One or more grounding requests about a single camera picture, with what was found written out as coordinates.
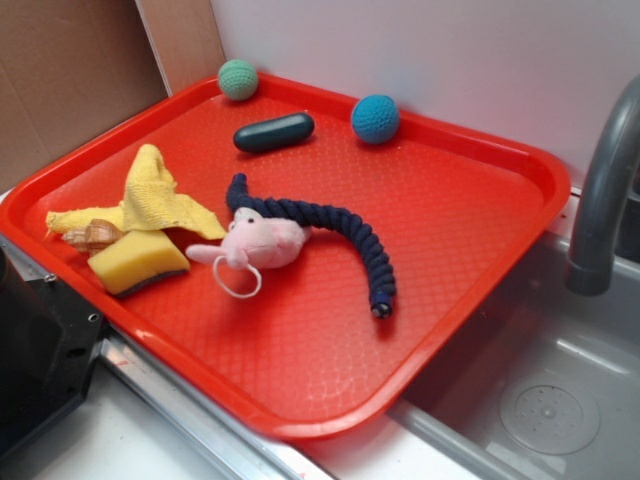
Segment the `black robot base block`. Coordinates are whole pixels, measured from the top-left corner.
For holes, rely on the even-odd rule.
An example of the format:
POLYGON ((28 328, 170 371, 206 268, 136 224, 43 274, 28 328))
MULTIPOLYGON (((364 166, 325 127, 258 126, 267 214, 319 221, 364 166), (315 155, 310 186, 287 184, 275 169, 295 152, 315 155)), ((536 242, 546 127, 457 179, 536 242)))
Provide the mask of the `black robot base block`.
POLYGON ((1 254, 1 458, 87 397, 107 322, 61 279, 25 280, 1 254))

